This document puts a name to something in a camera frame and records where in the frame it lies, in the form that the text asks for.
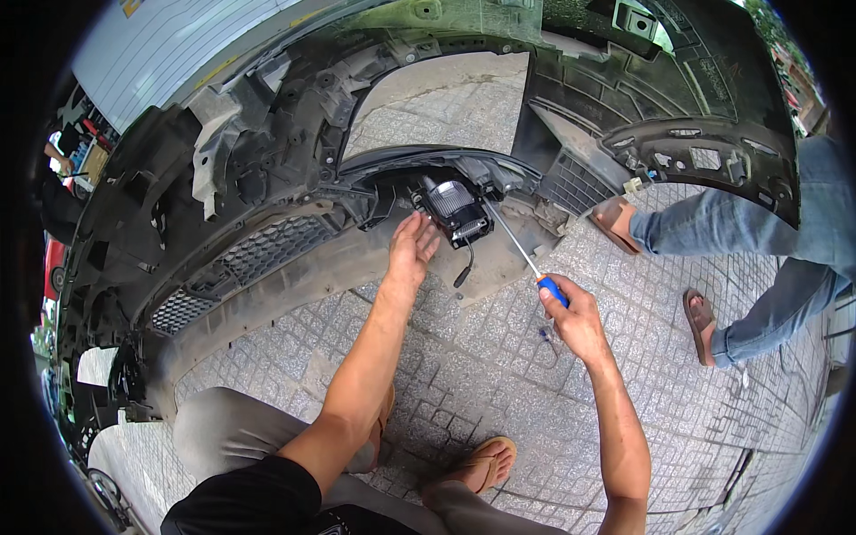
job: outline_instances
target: screwdriver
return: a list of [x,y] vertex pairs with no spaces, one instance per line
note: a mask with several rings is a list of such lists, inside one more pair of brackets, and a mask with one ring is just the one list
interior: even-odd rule
[[488,211],[494,217],[494,219],[496,219],[499,222],[499,224],[502,225],[502,227],[505,229],[505,231],[508,232],[508,236],[511,238],[511,241],[514,242],[514,244],[520,250],[520,253],[523,255],[523,258],[526,259],[526,262],[529,264],[529,267],[531,267],[532,271],[535,272],[535,282],[538,283],[538,287],[539,288],[547,288],[550,291],[550,293],[553,294],[553,297],[555,297],[556,299],[559,300],[560,303],[562,303],[562,306],[564,306],[565,308],[568,308],[568,298],[565,297],[564,295],[562,295],[562,292],[559,291],[559,287],[556,286],[556,283],[553,282],[553,279],[542,274],[541,271],[539,271],[538,268],[535,267],[535,264],[532,263],[532,259],[530,259],[529,255],[526,254],[526,251],[523,250],[523,246],[520,244],[519,241],[517,241],[517,238],[514,237],[514,232],[511,231],[511,229],[508,227],[508,224],[505,223],[505,220],[502,219],[502,217],[499,215],[499,213],[496,211],[496,209],[490,205],[490,201],[485,200],[484,207],[488,209]]

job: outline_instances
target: black shirt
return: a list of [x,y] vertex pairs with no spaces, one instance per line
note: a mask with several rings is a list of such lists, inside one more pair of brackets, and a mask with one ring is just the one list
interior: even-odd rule
[[286,535],[418,535],[356,505],[321,509],[321,490],[304,467],[269,455],[256,464],[208,478],[172,506],[163,535],[276,533]]

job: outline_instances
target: hand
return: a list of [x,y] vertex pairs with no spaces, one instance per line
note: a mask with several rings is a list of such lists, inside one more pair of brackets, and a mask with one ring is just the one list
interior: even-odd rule
[[440,247],[440,236],[432,239],[436,231],[428,215],[417,211],[399,223],[389,242],[389,268],[383,280],[415,295],[425,280],[428,260]]
[[568,308],[565,308],[547,288],[538,291],[546,318],[555,320],[553,329],[556,333],[586,366],[611,355],[594,296],[566,276],[555,273],[546,275],[553,279],[556,286],[568,297]]
[[68,158],[62,158],[59,160],[59,168],[66,175],[71,175],[74,173],[74,162]]

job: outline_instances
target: blue jeans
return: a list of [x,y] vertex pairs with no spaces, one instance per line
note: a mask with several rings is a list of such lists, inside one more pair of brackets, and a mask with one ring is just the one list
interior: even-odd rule
[[714,332],[716,366],[786,342],[856,276],[856,184],[841,150],[828,137],[800,142],[799,231],[751,201],[715,189],[631,217],[630,235],[646,253],[788,257],[746,317]]

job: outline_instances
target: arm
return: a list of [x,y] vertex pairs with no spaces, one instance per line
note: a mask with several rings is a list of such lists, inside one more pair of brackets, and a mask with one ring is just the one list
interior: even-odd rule
[[372,311],[342,365],[333,375],[317,419],[277,455],[304,467],[324,495],[369,437],[386,396],[416,290],[428,260],[440,245],[435,227],[414,212],[389,244],[389,268]]
[[601,533],[644,533],[651,454],[624,388],[594,297],[561,275],[550,278],[568,297],[562,304],[542,289],[538,295],[562,340],[577,354],[591,378],[600,429],[600,469],[608,505]]
[[45,143],[45,154],[49,158],[54,158],[57,162],[59,162],[60,169],[62,169],[62,171],[66,175],[71,175],[72,173],[74,173],[74,162],[60,154],[59,150],[51,143]]

